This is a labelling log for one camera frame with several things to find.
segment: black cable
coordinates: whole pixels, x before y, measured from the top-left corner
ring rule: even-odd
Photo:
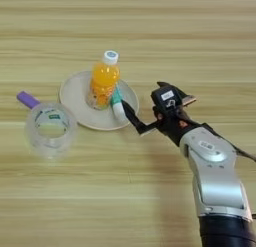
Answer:
[[[243,157],[246,157],[246,158],[249,158],[251,160],[253,160],[254,162],[256,162],[256,156],[254,155],[251,155],[247,152],[245,152],[244,150],[240,149],[239,147],[235,146],[234,144],[232,144],[229,140],[223,138],[221,135],[219,135],[210,125],[208,125],[207,123],[203,123],[203,124],[200,124],[200,123],[197,123],[193,120],[191,120],[188,116],[186,116],[186,113],[185,115],[181,112],[181,111],[177,111],[176,113],[176,116],[180,119],[180,120],[183,120],[185,121],[186,123],[190,123],[192,125],[195,125],[195,126],[201,126],[201,127],[204,127],[206,128],[208,131],[210,131],[213,135],[217,136],[217,137],[220,137],[224,140],[226,140],[230,145],[233,146],[233,148],[236,150],[237,152],[237,155],[240,155],[240,156],[243,156]]]

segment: plastic bottle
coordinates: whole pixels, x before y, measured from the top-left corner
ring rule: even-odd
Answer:
[[[98,110],[103,110],[108,107],[116,83],[120,78],[117,61],[117,52],[106,51],[102,62],[94,66],[90,91],[87,97],[87,103],[91,107]]]

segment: white plate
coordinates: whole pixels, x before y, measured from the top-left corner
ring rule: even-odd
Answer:
[[[89,128],[111,131],[127,126],[129,121],[119,122],[111,106],[102,111],[88,106],[85,97],[89,90],[90,79],[90,71],[79,72],[67,79],[60,87],[60,102],[71,110],[78,123]],[[133,107],[137,114],[139,102],[135,92],[122,80],[119,81],[119,88],[123,99]]]

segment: white bottle cap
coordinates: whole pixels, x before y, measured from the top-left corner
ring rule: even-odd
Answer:
[[[118,119],[118,121],[122,122],[127,120],[125,116],[124,108],[121,102],[114,104],[112,108],[113,108],[114,115],[116,119]]]
[[[105,51],[103,62],[107,65],[115,65],[118,61],[118,53],[115,51]]]

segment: wood grain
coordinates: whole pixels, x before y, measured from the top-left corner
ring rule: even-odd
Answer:
[[[114,49],[142,119],[168,81],[198,97],[195,120],[255,154],[255,23],[256,0],[0,0],[0,245],[200,246],[192,174],[167,138],[80,127],[67,157],[41,160],[15,96],[57,100]],[[256,211],[256,166],[239,159],[237,171]]]

